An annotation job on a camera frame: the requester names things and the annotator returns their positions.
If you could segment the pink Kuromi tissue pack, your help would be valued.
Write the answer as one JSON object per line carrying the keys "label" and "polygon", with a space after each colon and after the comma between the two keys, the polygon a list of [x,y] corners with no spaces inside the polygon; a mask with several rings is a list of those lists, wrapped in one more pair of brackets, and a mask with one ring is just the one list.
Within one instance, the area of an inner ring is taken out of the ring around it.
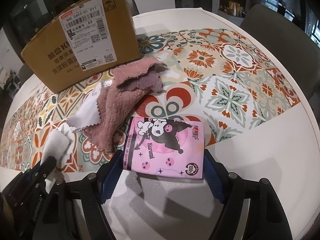
{"label": "pink Kuromi tissue pack", "polygon": [[202,179],[204,125],[132,117],[124,146],[123,169],[152,176]]}

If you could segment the white zigzag edge cloth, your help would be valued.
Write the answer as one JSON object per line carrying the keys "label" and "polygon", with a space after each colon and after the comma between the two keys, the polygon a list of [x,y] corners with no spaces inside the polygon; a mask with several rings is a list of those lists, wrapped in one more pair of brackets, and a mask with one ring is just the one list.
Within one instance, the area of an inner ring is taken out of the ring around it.
{"label": "white zigzag edge cloth", "polygon": [[72,129],[72,132],[81,131],[88,126],[101,122],[98,98],[101,92],[111,85],[112,80],[103,80],[87,93],[78,111],[67,119],[67,124]]}

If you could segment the white shelf cart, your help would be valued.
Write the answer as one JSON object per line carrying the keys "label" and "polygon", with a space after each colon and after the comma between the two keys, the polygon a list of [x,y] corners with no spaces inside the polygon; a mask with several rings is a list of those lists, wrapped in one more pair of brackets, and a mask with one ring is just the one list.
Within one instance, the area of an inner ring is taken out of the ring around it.
{"label": "white shelf cart", "polygon": [[12,70],[1,69],[1,90],[14,92],[21,87],[19,76]]}

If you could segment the dusty pink fuzzy cloth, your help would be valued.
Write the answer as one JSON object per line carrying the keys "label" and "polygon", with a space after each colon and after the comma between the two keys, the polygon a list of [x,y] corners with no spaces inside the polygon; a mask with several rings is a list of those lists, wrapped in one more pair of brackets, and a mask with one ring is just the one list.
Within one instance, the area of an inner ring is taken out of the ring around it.
{"label": "dusty pink fuzzy cloth", "polygon": [[112,153],[112,137],[133,107],[149,92],[163,92],[160,72],[167,65],[156,57],[144,57],[113,70],[112,84],[103,88],[98,100],[100,122],[85,128],[99,152]]}

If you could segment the patterned tile tablecloth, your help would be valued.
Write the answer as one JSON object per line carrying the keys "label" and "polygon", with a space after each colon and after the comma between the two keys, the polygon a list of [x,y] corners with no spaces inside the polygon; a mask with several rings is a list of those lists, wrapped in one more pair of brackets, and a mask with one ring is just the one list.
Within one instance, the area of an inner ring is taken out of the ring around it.
{"label": "patterned tile tablecloth", "polygon": [[[319,126],[299,85],[257,40],[202,9],[135,16],[143,55],[168,69],[165,91],[133,110],[143,117],[201,120],[206,146],[244,179],[266,177],[294,239],[307,239],[319,217]],[[1,139],[1,187],[35,165],[51,130],[71,138],[59,177],[82,179],[110,159],[66,119],[111,71],[54,94],[32,76],[16,94]],[[202,180],[147,177],[124,171],[103,206],[117,239],[207,239],[222,206]]]}

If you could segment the brown cardboard box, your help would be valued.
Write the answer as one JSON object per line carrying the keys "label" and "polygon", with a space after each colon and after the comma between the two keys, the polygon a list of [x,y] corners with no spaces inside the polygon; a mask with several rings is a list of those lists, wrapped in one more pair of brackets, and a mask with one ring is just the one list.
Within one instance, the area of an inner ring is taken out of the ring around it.
{"label": "brown cardboard box", "polygon": [[21,56],[54,93],[138,59],[127,0],[80,0],[43,27]]}

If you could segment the grey chair right side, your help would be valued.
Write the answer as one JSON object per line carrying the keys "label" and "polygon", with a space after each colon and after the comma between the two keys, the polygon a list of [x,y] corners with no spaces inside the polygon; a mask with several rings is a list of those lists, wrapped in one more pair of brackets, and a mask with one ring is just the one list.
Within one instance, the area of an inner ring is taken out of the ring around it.
{"label": "grey chair right side", "polygon": [[262,4],[251,8],[240,28],[267,48],[311,99],[319,87],[319,48],[306,33]]}

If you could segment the white low tv cabinet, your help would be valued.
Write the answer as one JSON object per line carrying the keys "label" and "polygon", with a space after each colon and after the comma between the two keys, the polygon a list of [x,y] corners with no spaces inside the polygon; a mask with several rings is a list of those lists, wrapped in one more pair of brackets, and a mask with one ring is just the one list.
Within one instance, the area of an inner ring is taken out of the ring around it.
{"label": "white low tv cabinet", "polygon": [[246,11],[240,3],[229,1],[227,4],[220,4],[217,14],[224,18],[245,18]]}

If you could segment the grey chair behind table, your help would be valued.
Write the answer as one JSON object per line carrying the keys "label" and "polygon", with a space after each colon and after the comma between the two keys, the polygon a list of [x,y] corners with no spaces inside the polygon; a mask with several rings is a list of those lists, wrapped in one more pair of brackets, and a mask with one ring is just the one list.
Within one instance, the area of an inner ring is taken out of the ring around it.
{"label": "grey chair behind table", "polygon": [[138,7],[136,5],[135,0],[127,0],[127,3],[129,5],[129,9],[131,11],[131,15],[132,16],[139,15],[139,10],[138,10]]}

